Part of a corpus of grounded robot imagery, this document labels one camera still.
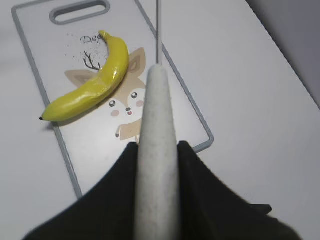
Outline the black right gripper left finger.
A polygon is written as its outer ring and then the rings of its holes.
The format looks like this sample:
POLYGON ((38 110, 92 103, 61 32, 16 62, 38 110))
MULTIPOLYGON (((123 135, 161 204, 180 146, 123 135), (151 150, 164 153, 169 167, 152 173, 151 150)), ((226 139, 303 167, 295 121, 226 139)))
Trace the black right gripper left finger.
POLYGON ((129 143, 82 198, 29 232, 26 240, 132 240, 138 145, 129 143))

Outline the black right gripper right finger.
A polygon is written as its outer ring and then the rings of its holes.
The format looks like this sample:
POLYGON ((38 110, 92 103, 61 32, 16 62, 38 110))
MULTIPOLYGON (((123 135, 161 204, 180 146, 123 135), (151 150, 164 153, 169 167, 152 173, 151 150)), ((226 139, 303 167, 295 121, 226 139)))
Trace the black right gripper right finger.
POLYGON ((197 156, 177 145, 183 240, 299 240, 294 229, 269 216, 269 204, 242 199, 197 156))

